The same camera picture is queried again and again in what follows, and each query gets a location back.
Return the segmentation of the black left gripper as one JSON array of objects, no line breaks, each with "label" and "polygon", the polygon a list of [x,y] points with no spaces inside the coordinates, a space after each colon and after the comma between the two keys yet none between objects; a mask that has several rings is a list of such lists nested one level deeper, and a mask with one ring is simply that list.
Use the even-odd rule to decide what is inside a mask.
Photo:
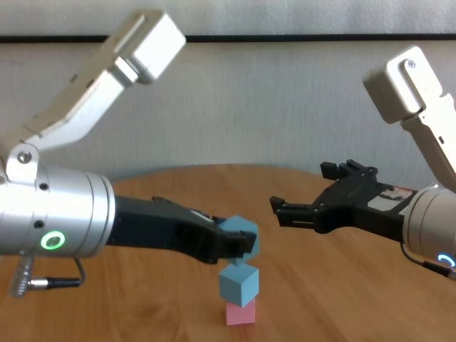
[{"label": "black left gripper", "polygon": [[226,221],[162,197],[143,200],[117,195],[107,245],[171,250],[206,264],[254,256],[257,234],[225,232]]}]

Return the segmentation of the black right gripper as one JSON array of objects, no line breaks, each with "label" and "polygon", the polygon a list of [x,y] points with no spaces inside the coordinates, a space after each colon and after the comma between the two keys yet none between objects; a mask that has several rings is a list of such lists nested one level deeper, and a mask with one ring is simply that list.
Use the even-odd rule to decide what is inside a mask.
[{"label": "black right gripper", "polygon": [[313,227],[328,234],[341,227],[355,227],[380,237],[403,242],[405,210],[418,193],[377,181],[378,169],[355,160],[322,162],[321,174],[337,180],[310,206],[272,196],[269,202],[281,227]]}]

